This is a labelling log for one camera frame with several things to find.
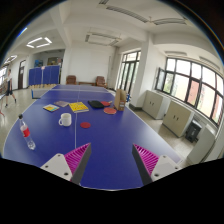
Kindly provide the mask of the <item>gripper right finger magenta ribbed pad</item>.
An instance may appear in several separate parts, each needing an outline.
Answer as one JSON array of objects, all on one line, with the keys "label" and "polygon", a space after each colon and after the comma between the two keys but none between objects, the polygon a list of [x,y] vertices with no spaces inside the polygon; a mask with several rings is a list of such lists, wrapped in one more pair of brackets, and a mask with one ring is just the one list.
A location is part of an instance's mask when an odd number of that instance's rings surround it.
[{"label": "gripper right finger magenta ribbed pad", "polygon": [[181,170],[181,167],[167,155],[158,156],[137,144],[133,145],[132,154],[143,185],[148,185]]}]

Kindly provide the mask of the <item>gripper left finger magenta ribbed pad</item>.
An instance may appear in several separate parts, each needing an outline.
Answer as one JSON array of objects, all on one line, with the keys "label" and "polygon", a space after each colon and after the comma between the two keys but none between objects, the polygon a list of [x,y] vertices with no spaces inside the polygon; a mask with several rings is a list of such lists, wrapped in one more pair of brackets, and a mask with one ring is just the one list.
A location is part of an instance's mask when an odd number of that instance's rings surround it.
[{"label": "gripper left finger magenta ribbed pad", "polygon": [[84,144],[67,154],[55,154],[41,166],[56,176],[79,185],[91,155],[91,144]]}]

